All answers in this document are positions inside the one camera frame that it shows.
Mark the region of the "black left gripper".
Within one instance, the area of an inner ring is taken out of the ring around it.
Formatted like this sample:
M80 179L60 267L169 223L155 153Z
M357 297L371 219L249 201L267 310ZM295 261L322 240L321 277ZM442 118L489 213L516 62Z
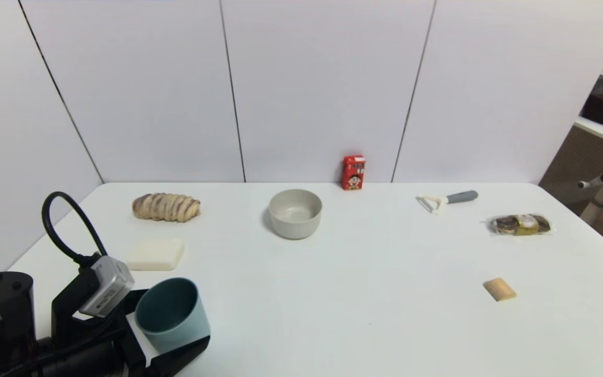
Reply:
M52 302L52 337L43 351L57 353L73 347L62 357L53 357L40 367L41 376L175 376L207 348L211 336L158 355L146 367L146 356L127 319L149 289L132 290L106 328L105 318L76 319L69 313L87 299L87 290L64 289Z

